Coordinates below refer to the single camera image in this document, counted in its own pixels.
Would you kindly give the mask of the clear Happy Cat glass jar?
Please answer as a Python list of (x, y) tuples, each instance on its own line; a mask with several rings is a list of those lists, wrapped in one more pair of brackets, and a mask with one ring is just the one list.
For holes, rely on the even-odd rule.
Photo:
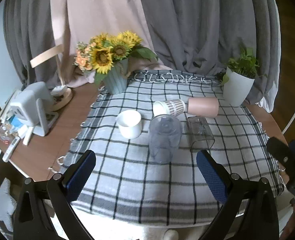
[(174, 116), (155, 116), (149, 125), (148, 149), (151, 157), (159, 164), (168, 164), (179, 149), (182, 124)]

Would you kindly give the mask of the clear square glass cup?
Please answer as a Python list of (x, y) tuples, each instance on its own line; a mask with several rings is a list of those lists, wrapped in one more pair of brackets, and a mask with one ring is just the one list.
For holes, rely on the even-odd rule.
[(190, 152), (210, 150), (215, 143), (215, 138), (204, 117), (193, 116), (187, 119), (188, 140)]

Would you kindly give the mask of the pink plastic cup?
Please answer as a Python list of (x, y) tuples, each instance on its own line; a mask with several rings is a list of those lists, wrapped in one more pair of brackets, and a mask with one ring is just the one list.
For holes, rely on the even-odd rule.
[(187, 113), (205, 118), (215, 118), (218, 115), (219, 102), (217, 98), (197, 98), (188, 99)]

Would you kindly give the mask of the white cylindrical cup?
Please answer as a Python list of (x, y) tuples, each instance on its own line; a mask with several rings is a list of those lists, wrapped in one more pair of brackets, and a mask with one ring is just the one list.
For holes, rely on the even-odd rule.
[(116, 117), (120, 134), (126, 139), (135, 139), (141, 135), (141, 114), (136, 110), (125, 110)]

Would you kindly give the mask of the plaid paper cup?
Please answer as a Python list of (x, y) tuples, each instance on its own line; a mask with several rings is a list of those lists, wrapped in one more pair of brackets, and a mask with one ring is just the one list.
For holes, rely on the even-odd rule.
[(155, 101), (152, 107), (154, 116), (159, 115), (171, 115), (178, 116), (186, 111), (186, 104), (183, 100), (167, 100), (167, 101)]

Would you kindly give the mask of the white remote control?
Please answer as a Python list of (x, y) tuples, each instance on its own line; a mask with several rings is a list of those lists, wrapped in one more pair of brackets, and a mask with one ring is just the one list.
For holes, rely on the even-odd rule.
[(5, 151), (3, 157), (2, 157), (2, 160), (3, 162), (7, 163), (9, 161), (9, 159), (11, 158), (11, 155), (13, 154), (15, 148), (17, 147), (17, 145), (19, 144), (20, 142), (20, 137), (15, 137), (11, 144), (9, 144), (7, 150)]

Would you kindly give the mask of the green plant in white pot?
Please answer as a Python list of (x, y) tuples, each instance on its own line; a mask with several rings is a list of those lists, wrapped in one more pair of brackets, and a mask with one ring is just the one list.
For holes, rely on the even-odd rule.
[(257, 77), (267, 77), (267, 74), (259, 75), (260, 64), (250, 47), (240, 46), (239, 57), (229, 58), (226, 67), (221, 86), (224, 100), (232, 107), (244, 102)]

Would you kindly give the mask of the white desktop appliance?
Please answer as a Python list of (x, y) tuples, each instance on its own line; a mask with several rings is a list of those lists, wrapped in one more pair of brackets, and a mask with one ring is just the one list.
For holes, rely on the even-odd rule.
[(10, 107), (22, 124), (32, 127), (35, 135), (44, 137), (58, 119), (58, 113), (52, 110), (54, 103), (46, 84), (36, 82), (20, 92)]

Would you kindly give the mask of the plaid grey white tablecloth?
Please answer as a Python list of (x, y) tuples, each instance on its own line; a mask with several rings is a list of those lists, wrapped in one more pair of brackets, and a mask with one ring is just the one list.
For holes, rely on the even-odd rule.
[[(220, 204), (213, 197), (190, 152), (188, 134), (169, 164), (154, 161), (148, 150), (148, 128), (155, 101), (216, 97), (218, 115), (207, 120), (215, 143), (211, 156), (229, 173), (243, 179), (268, 179), (279, 196), (284, 183), (276, 160), (267, 152), (267, 135), (246, 106), (232, 107), (223, 99), (220, 83), (212, 76), (181, 71), (139, 70), (125, 92), (102, 92), (91, 105), (79, 134), (71, 141), (64, 172), (86, 150), (95, 152), (96, 165), (73, 207), (125, 222), (155, 226), (193, 226), (210, 223)], [(116, 117), (125, 110), (141, 114), (142, 131), (124, 138)]]

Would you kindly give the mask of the wooden desk lamp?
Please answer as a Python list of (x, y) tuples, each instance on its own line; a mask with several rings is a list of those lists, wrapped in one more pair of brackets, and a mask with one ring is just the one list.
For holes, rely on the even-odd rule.
[(59, 55), (63, 54), (64, 46), (62, 44), (54, 46), (45, 52), (40, 53), (36, 57), (30, 60), (30, 65), (32, 68), (38, 67), (40, 64), (45, 63), (49, 59), (55, 59), (55, 77), (53, 80), (55, 81), (55, 86), (51, 88), (51, 96), (54, 98), (54, 103), (51, 106), (51, 111), (56, 112), (63, 107), (65, 107), (73, 98), (73, 92), (71, 88), (69, 88), (64, 78), (62, 77), (62, 62), (60, 60)]

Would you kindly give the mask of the grey curtain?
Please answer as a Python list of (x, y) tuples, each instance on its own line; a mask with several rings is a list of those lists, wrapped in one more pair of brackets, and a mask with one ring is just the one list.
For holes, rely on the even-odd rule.
[[(279, 87), (281, 37), (275, 0), (160, 0), (149, 16), (159, 62), (154, 69), (200, 75), (222, 71), (240, 46), (253, 48), (259, 75), (247, 96), (267, 112)], [(10, 58), (24, 86), (43, 81), (55, 86), (55, 59), (36, 68), (30, 60), (57, 46), (50, 0), (5, 0), (4, 35)]]

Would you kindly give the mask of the sunflower bouquet in blue pot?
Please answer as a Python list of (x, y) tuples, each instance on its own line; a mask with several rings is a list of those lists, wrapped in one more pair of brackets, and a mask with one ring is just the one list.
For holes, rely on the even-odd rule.
[(96, 85), (104, 84), (108, 93), (120, 94), (127, 88), (130, 57), (148, 61), (158, 56), (141, 43), (143, 39), (132, 31), (117, 35), (101, 33), (91, 37), (88, 43), (79, 42), (74, 64), (85, 75), (94, 74)]

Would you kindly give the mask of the beige curtain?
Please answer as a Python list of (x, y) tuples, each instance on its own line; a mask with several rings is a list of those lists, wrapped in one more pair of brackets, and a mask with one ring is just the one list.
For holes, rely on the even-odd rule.
[(116, 35), (130, 30), (143, 38), (143, 45), (157, 51), (149, 16), (159, 9), (160, 0), (50, 0), (51, 22), (56, 45), (63, 45), (63, 83), (75, 88), (94, 81), (74, 65), (76, 45), (100, 33)]

